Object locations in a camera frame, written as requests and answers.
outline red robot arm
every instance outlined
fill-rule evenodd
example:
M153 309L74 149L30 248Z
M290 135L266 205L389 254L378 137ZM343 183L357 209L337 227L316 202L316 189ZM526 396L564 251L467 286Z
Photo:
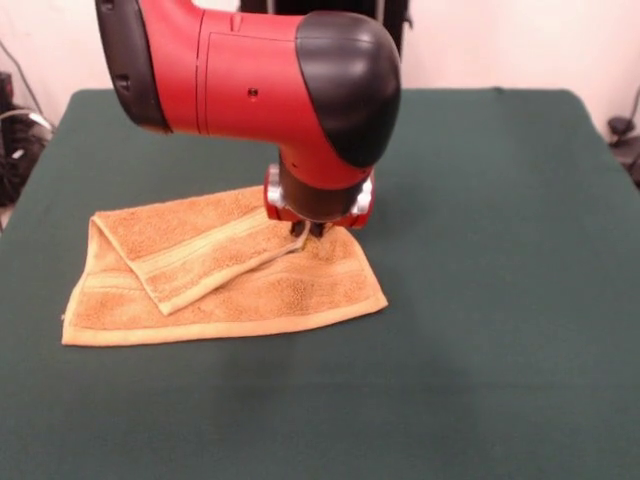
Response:
M96 0L118 99L141 127L271 142L270 218L360 227L400 101L400 60L375 20Z

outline orange towel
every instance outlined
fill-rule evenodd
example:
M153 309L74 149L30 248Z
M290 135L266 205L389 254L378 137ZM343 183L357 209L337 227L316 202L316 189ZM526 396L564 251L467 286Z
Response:
M89 222L62 343L127 346L273 335L379 311L387 300L343 228L299 239L250 187L112 212Z

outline green tablecloth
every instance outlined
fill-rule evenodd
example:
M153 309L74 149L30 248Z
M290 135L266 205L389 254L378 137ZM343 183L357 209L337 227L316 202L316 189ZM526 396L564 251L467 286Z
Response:
M405 92L357 233L383 313L60 345L95 210L259 184L275 156L73 97L0 241L1 479L640 478L640 203L566 92Z

